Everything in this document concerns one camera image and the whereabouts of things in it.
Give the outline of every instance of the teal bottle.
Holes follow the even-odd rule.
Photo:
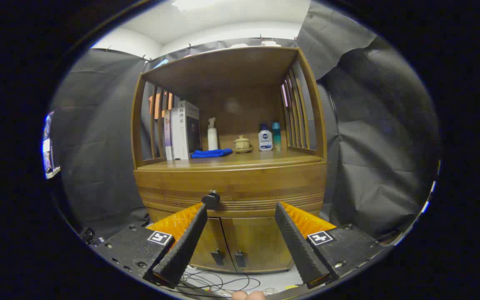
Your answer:
[[[280,151],[280,125],[279,122],[273,122],[272,124],[272,133],[274,136],[274,148],[275,151]]]

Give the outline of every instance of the white ceiling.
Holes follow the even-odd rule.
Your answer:
[[[122,25],[164,45],[204,29],[252,21],[303,23],[310,0],[221,0],[180,11],[166,0]]]

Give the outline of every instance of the small saucer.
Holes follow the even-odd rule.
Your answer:
[[[253,150],[252,147],[249,149],[239,149],[239,150],[233,149],[232,151],[234,151],[234,153],[246,153],[246,152],[250,152],[251,150]]]

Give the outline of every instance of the wooden cabinet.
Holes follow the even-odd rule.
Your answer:
[[[167,161],[160,109],[150,110],[150,137],[140,135],[146,84],[152,88],[152,97],[145,99],[151,108],[165,109],[165,99],[172,95],[198,106],[203,150],[208,149],[207,118],[216,117],[220,148],[232,148],[233,140],[244,135],[252,152]],[[314,120],[314,127],[309,127],[309,120]],[[261,152],[259,124],[271,126],[274,121],[280,123],[282,150]],[[150,159],[143,158],[143,140],[150,143]],[[152,220],[199,203],[210,190],[221,197],[219,207],[207,211],[208,223],[192,256],[193,265],[226,272],[291,268],[290,254],[275,224],[275,205],[284,201],[305,211],[321,209],[327,180],[326,144],[316,80],[299,48],[210,51],[166,63],[138,78],[131,123],[133,168]],[[216,256],[216,250],[223,255]],[[236,259],[239,251],[245,266]]]

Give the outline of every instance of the floor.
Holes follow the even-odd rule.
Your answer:
[[[220,296],[229,297],[236,290],[245,290],[248,294],[256,290],[265,291],[265,294],[276,294],[285,290],[290,285],[301,285],[301,277],[295,266],[288,271],[275,273],[248,273],[248,278],[244,273],[231,274],[216,271],[198,270],[188,266],[185,270],[185,279],[187,282],[197,287],[205,285],[218,285],[217,287],[204,287],[210,289],[210,292]]]

